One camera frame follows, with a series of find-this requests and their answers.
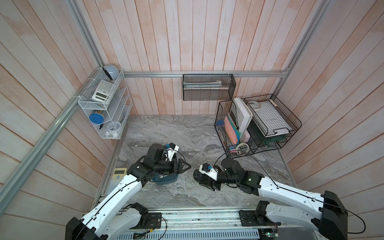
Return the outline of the teal storage box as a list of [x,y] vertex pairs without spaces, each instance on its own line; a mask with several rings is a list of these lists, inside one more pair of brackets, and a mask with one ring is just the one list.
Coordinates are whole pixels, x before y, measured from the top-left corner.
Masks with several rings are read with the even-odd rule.
[[151,180],[152,183],[157,185],[166,185],[174,183],[178,179],[178,175],[169,175],[169,176],[160,176],[155,175],[155,177]]

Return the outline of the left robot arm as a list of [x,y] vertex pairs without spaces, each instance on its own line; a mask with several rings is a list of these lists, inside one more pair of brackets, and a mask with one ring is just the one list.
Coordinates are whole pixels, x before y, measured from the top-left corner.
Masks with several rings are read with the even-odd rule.
[[139,203],[124,210],[128,200],[155,176],[179,175],[192,166],[185,157],[177,158],[176,145],[169,148],[152,144],[145,156],[132,164],[114,190],[81,219],[72,218],[66,225],[67,240],[112,240],[131,228],[147,228],[149,211]]

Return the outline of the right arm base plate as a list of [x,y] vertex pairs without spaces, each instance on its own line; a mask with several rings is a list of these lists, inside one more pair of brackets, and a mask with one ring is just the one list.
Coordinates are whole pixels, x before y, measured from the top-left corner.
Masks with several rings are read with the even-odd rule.
[[257,227],[257,226],[280,226],[281,222],[274,223],[265,216],[259,216],[256,211],[239,211],[239,217],[242,227]]

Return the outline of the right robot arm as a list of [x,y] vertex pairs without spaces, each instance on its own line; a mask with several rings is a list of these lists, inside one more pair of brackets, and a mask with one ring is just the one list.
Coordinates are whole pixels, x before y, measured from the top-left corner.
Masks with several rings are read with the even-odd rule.
[[348,238],[348,211],[333,192],[312,193],[275,182],[261,173],[246,171],[231,157],[223,159],[221,166],[200,165],[194,179],[212,191],[220,191],[222,184],[235,184],[246,194],[283,203],[259,201],[255,211],[240,211],[243,226],[285,223],[315,230],[329,240]]

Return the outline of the black mouse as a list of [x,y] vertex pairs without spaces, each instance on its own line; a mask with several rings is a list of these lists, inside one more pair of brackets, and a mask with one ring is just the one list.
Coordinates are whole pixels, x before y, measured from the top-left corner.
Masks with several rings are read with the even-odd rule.
[[199,170],[194,170],[193,177],[195,181],[197,181],[199,184],[203,182],[209,181],[210,177],[206,174],[201,173]]

